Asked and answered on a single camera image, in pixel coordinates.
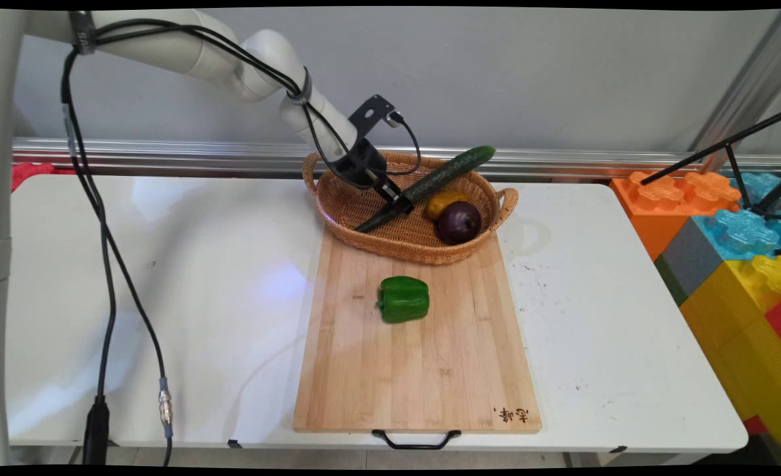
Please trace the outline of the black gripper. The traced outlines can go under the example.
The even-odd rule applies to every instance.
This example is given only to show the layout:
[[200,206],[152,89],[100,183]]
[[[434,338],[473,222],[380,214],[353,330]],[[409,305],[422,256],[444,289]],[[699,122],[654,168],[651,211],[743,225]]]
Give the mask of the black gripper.
[[358,139],[353,149],[341,159],[333,162],[333,172],[346,184],[360,190],[372,188],[384,201],[390,203],[390,211],[395,215],[410,214],[415,203],[393,183],[387,174],[387,163],[381,153],[366,138]]

